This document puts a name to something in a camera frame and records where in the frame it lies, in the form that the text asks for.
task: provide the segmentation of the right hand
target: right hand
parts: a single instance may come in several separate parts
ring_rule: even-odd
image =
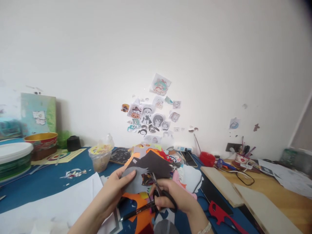
[[[178,209],[183,211],[184,213],[191,212],[191,210],[198,205],[198,202],[173,180],[158,179],[157,183],[161,190],[165,190],[170,193],[170,195],[175,200]],[[150,196],[153,195],[155,189],[156,185],[153,184],[150,189]],[[160,210],[161,207],[174,208],[173,203],[166,196],[155,196],[155,204],[158,210]]]

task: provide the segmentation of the black container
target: black container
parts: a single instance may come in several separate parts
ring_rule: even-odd
[[[79,150],[81,148],[80,139],[78,136],[71,136],[67,139],[67,150],[69,152]]]

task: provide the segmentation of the red object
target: red object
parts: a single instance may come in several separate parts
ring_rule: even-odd
[[[203,162],[203,164],[207,167],[214,167],[215,157],[207,152],[201,152],[199,155],[199,159]]]
[[[234,219],[232,219],[224,210],[220,208],[214,201],[210,202],[209,205],[209,213],[211,216],[214,216],[217,218],[217,225],[220,225],[221,222],[224,222],[224,218],[227,217],[229,220],[232,221],[234,224],[235,228],[240,231],[242,234],[248,234]]]

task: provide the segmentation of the wooden desk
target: wooden desk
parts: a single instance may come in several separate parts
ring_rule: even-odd
[[[312,233],[312,200],[285,189],[275,178],[263,173],[247,172],[254,178],[255,183],[251,186],[246,186],[235,174],[219,172],[231,183],[239,184],[263,193],[304,234]]]

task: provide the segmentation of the bucket lid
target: bucket lid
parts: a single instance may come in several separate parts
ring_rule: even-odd
[[[27,142],[5,144],[0,146],[0,164],[22,158],[33,150],[33,145]]]

